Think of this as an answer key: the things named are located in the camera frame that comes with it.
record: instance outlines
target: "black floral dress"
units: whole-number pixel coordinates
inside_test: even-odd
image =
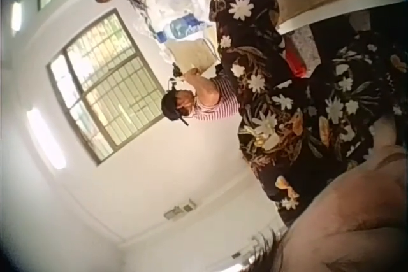
[[[240,149],[290,225],[328,182],[362,163],[372,125],[407,122],[406,53],[377,34],[357,33],[310,78],[295,78],[275,30],[276,0],[212,0],[221,62],[235,87]]]

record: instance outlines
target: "striped shirt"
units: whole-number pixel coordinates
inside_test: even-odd
[[[213,121],[224,119],[238,113],[239,104],[234,93],[232,84],[224,71],[210,79],[219,90],[219,102],[215,106],[204,106],[198,100],[194,107],[193,117],[202,121]]]

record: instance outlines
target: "white flower pattern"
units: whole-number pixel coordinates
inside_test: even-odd
[[[235,3],[231,3],[231,8],[228,10],[228,13],[233,14],[234,19],[240,19],[242,21],[245,18],[252,15],[251,10],[254,8],[254,5],[249,2],[249,0],[235,0]]]
[[[293,100],[291,98],[284,97],[282,94],[272,97],[272,101],[275,101],[277,104],[280,104],[280,110],[284,111],[285,109],[291,110]]]
[[[268,113],[268,115],[265,116],[263,113],[259,113],[259,116],[261,119],[252,118],[252,122],[258,125],[254,129],[255,133],[258,135],[264,134],[267,136],[275,134],[275,126],[277,124],[276,114],[271,115],[271,113]]]
[[[291,84],[292,84],[292,80],[289,79],[288,81],[285,81],[285,82],[282,82],[281,84],[276,85],[276,87],[278,89],[284,89],[284,88],[288,87]]]
[[[238,65],[238,64],[232,64],[231,71],[235,77],[239,78],[240,76],[244,74],[245,67]]]
[[[337,76],[342,75],[343,73],[345,73],[345,72],[349,69],[349,67],[350,67],[350,66],[348,66],[347,64],[339,64],[339,65],[337,65],[337,66],[336,66],[336,75],[337,75]]]
[[[346,112],[348,115],[355,114],[358,110],[358,102],[354,100],[350,100],[346,102]]]
[[[307,108],[307,112],[309,113],[309,116],[316,116],[317,115],[317,110],[314,106],[309,106]]]
[[[334,123],[339,124],[339,119],[343,117],[343,104],[341,103],[340,99],[335,97],[334,100],[327,99],[326,100],[326,112],[328,118]]]
[[[286,210],[295,210],[299,205],[299,202],[296,199],[290,199],[287,197],[285,197],[280,203],[286,208]]]
[[[393,107],[393,112],[396,116],[401,116],[402,115],[402,110],[399,106],[394,106]]]
[[[351,127],[351,125],[348,125],[344,129],[346,130],[346,133],[340,134],[340,139],[344,142],[352,141],[353,138],[356,136],[356,133],[354,133],[353,128]]]
[[[349,92],[353,86],[352,78],[343,78],[343,80],[338,82],[338,85],[341,87],[343,92]]]
[[[229,35],[227,35],[227,36],[224,35],[224,36],[222,36],[222,38],[221,38],[221,40],[219,42],[219,46],[221,48],[229,48],[231,46],[231,43],[232,43],[231,37]]]
[[[252,75],[248,81],[248,88],[252,89],[252,92],[260,93],[265,89],[265,79],[261,75]]]
[[[367,49],[369,49],[370,51],[376,52],[378,48],[377,46],[374,46],[373,44],[368,44]]]

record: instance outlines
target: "fluorescent light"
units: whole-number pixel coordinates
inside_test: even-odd
[[[250,258],[248,258],[248,261],[250,264],[253,264],[255,262],[255,255],[252,255]]]
[[[13,3],[13,11],[11,13],[11,29],[19,31],[21,29],[22,8],[20,3]]]
[[[232,267],[229,267],[225,270],[222,270],[221,272],[241,272],[244,269],[244,266],[241,264],[236,264]]]
[[[51,165],[57,170],[64,169],[66,167],[66,160],[62,150],[57,144],[55,138],[52,136],[48,125],[45,123],[41,113],[36,108],[27,112],[27,117],[31,129],[40,144],[41,149],[44,151]]]

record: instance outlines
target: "man's hand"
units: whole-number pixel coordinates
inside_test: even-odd
[[[184,73],[183,77],[188,82],[191,78],[200,76],[200,70],[198,68],[191,68],[189,71]]]
[[[219,102],[219,89],[215,83],[201,76],[198,68],[192,68],[183,75],[188,84],[196,89],[198,101],[207,107],[215,106]]]

